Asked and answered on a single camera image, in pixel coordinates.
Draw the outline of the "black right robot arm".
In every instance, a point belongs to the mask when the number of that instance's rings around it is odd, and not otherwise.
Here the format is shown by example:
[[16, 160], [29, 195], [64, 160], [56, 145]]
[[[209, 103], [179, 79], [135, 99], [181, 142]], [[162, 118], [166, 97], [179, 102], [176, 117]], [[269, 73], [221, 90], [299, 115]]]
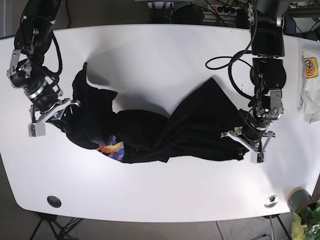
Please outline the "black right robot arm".
[[[59, 0], [29, 0], [14, 37], [14, 50], [6, 75], [10, 84], [16, 89], [23, 89], [32, 103], [29, 110], [31, 123], [28, 125], [30, 137], [44, 136], [46, 123], [63, 133], [72, 133], [72, 107], [80, 106], [78, 100], [60, 98], [63, 95], [59, 87], [63, 60], [53, 32], [60, 5]], [[44, 66], [45, 54], [51, 45], [56, 49], [57, 71]]]

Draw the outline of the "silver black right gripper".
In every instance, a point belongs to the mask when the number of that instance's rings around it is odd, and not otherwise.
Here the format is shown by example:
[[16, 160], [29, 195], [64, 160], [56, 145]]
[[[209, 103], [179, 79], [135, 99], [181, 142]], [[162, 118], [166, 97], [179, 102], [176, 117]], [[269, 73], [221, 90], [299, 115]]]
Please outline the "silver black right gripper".
[[[65, 111], [66, 108], [79, 107], [79, 100], [58, 99], [58, 93], [54, 91], [45, 79], [46, 75], [38, 70], [18, 70], [12, 68], [7, 71], [10, 84], [17, 89], [23, 89], [24, 94], [32, 102], [30, 106], [31, 123], [28, 125], [29, 137], [41, 137], [46, 135], [45, 123], [54, 121], [54, 126], [62, 132], [73, 132], [75, 123], [73, 113]], [[36, 119], [35, 113], [41, 112]]]

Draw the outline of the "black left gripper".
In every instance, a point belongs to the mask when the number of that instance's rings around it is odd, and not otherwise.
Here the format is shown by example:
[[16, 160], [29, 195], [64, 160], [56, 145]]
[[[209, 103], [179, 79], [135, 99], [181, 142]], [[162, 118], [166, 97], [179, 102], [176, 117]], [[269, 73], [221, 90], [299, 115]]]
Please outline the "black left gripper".
[[[266, 138], [265, 142], [260, 141], [256, 151], [253, 153], [253, 163], [260, 164], [265, 160], [266, 148], [272, 138], [275, 137], [273, 131], [267, 131], [273, 121], [278, 120], [284, 113], [282, 95], [253, 96], [248, 104], [250, 110], [243, 112], [243, 135], [250, 141], [259, 141]], [[221, 138], [229, 137], [243, 145], [249, 152], [253, 152], [253, 147], [233, 130], [222, 132]]]

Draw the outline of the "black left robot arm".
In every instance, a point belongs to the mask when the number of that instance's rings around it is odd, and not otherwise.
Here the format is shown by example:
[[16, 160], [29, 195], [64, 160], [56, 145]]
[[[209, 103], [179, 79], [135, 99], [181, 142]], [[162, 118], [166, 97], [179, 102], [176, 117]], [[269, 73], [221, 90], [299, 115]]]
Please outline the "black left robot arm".
[[[239, 109], [236, 113], [238, 125], [221, 133], [226, 146], [216, 151], [210, 159], [215, 161], [241, 160], [251, 153], [255, 163], [263, 163], [266, 147], [276, 136], [268, 128], [284, 114], [282, 89], [287, 81], [283, 64], [284, 12], [289, 7], [287, 0], [250, 0], [248, 21], [250, 42], [247, 47], [229, 57], [227, 68], [232, 87], [242, 97], [249, 100], [249, 110]], [[252, 54], [250, 80], [254, 86], [253, 95], [244, 93], [236, 85], [232, 67], [243, 55]]]

